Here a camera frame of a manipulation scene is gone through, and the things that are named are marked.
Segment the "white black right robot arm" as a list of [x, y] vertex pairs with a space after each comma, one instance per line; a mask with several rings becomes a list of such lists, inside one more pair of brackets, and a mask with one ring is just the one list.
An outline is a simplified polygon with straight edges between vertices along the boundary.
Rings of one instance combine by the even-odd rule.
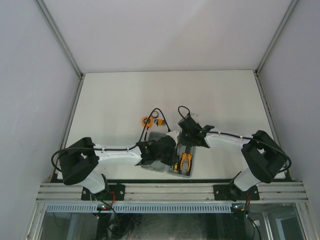
[[263, 130], [254, 134], [238, 135], [215, 130], [212, 125], [201, 127], [191, 116], [178, 122], [182, 132], [180, 142], [185, 146], [222, 148], [241, 153], [247, 169], [240, 171], [227, 184], [227, 199], [237, 201], [249, 194], [259, 183], [269, 184], [275, 176], [291, 167], [288, 155]]

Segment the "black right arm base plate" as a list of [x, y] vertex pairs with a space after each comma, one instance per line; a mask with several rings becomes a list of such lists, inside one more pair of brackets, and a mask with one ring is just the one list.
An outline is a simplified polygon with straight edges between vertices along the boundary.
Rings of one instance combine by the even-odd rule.
[[257, 186], [252, 186], [246, 191], [241, 191], [229, 184], [213, 185], [214, 199], [216, 201], [246, 201], [250, 197], [253, 201], [260, 200]]

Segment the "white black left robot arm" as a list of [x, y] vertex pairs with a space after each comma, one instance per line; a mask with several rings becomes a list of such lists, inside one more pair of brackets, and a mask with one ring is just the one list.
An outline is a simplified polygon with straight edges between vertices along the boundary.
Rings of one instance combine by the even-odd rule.
[[110, 188], [97, 168], [111, 164], [151, 165], [156, 161], [171, 162], [178, 144], [176, 136], [165, 135], [156, 141], [139, 141], [133, 146], [107, 147], [84, 137], [58, 153], [62, 182], [66, 186], [81, 185], [98, 200], [109, 196]]

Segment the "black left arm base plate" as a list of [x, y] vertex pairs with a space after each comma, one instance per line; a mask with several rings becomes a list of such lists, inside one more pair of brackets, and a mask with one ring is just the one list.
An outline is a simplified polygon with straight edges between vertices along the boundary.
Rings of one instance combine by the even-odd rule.
[[83, 187], [81, 193], [82, 201], [95, 201], [95, 200], [103, 200], [103, 201], [123, 201], [125, 198], [126, 186], [124, 184], [110, 184], [108, 186], [108, 190], [101, 191], [99, 193], [95, 193], [94, 196], [91, 195], [90, 191]]

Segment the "long black yellow screwdriver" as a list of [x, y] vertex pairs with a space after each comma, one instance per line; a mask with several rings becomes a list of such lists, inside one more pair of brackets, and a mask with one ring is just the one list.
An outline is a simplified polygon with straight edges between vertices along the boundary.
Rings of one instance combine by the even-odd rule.
[[180, 144], [180, 137], [178, 136], [177, 139], [176, 139], [176, 147], [178, 147]]

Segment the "orange black pliers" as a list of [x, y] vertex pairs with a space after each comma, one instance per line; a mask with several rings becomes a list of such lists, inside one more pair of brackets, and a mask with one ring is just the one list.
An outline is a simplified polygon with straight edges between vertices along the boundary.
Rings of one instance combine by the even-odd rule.
[[193, 156], [191, 153], [184, 152], [180, 161], [180, 170], [183, 170], [184, 164], [187, 164], [186, 172], [191, 170]]

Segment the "short yellow black screwdriver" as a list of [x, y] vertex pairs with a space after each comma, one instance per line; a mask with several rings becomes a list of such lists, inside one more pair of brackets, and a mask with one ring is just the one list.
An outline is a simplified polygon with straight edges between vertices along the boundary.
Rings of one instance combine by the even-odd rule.
[[172, 167], [172, 171], [174, 173], [178, 173], [179, 172], [179, 161], [180, 161], [180, 156], [177, 154], [175, 159], [174, 159], [174, 164]]

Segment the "grey plastic tool case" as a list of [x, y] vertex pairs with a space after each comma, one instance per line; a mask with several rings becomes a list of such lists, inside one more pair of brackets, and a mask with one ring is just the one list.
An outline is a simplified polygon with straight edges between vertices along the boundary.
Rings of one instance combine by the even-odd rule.
[[[177, 155], [180, 156], [179, 169], [178, 169], [177, 173], [173, 172], [174, 161], [173, 161], [173, 165], [169, 166], [169, 165], [163, 164], [159, 160], [153, 161], [150, 159], [149, 145], [152, 144], [153, 142], [159, 140], [162, 137], [169, 137], [169, 136], [166, 136], [166, 134], [164, 134], [164, 133], [157, 133], [157, 132], [152, 132], [149, 137], [147, 137], [146, 133], [143, 133], [140, 136], [139, 141], [137, 142], [137, 145], [139, 146], [139, 149], [141, 149], [142, 159], [138, 163], [138, 165], [141, 166], [142, 169], [144, 169], [144, 170], [148, 170], [148, 171], [152, 171], [152, 172], [156, 172], [156, 173], [167, 173], [169, 175], [179, 176], [182, 178], [190, 178], [192, 175], [192, 170], [193, 170], [193, 167], [192, 167], [193, 154], [195, 152], [194, 146], [185, 146], [179, 142], [179, 146], [175, 148], [174, 160]], [[181, 162], [183, 153], [192, 154], [191, 169], [189, 172], [186, 172], [187, 166], [188, 166], [186, 163], [183, 165], [183, 170], [180, 170], [180, 162]]]

